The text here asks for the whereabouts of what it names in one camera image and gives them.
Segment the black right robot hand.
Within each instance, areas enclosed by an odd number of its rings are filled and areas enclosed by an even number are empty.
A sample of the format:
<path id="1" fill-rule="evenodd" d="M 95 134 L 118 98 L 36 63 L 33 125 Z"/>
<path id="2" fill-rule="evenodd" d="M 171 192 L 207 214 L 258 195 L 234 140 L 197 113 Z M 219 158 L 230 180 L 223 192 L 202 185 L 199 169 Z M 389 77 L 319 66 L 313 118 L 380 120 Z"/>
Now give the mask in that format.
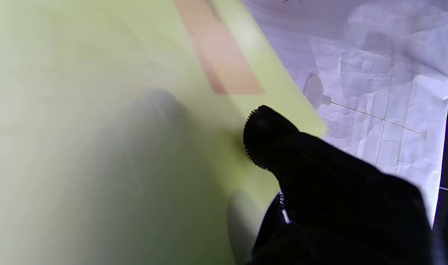
<path id="1" fill-rule="evenodd" d="M 299 131 L 265 105 L 250 113 L 243 144 L 280 188 L 249 265 L 435 264 L 416 185 Z"/>

